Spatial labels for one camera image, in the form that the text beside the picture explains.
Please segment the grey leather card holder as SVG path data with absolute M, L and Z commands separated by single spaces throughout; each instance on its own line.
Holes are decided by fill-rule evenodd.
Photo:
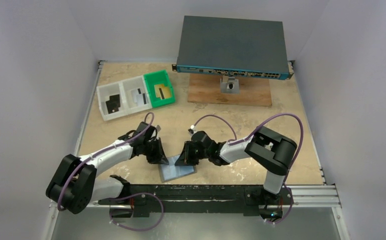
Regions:
M 186 177 L 188 175 L 195 174 L 196 168 L 194 166 L 177 166 L 175 162 L 178 160 L 180 155 L 174 155 L 168 157 L 169 164 L 161 164 L 159 166 L 159 174 L 162 183 L 169 182 L 171 180 Z

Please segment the black card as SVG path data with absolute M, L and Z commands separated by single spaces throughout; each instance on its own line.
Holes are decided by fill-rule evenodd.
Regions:
M 113 114 L 119 111 L 119 107 L 117 107 L 115 104 L 112 104 L 109 100 L 105 102 L 105 105 L 108 114 Z
M 109 97 L 109 101 L 110 101 L 112 104 L 117 105 L 118 108 L 120 107 L 120 95 L 119 95 L 119 94 L 111 95 L 111 96 Z

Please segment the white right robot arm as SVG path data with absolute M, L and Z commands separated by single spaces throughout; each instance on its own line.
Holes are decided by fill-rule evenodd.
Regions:
M 229 165 L 237 160 L 252 158 L 267 170 L 261 190 L 262 199 L 272 204 L 281 197 L 281 188 L 290 170 L 298 145 L 292 139 L 265 126 L 260 127 L 249 139 L 237 144 L 216 142 L 204 131 L 197 131 L 184 143 L 175 162 L 176 166 L 195 166 L 207 159 L 216 166 Z

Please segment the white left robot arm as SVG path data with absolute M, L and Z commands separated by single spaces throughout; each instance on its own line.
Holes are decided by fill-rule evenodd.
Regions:
M 158 128 L 142 121 L 137 129 L 128 131 L 116 141 L 93 153 L 66 155 L 55 171 L 45 195 L 61 210 L 73 214 L 83 211 L 91 202 L 112 199 L 122 205 L 128 202 L 128 182 L 112 175 L 106 180 L 96 178 L 113 166 L 145 156 L 149 164 L 168 165 Z

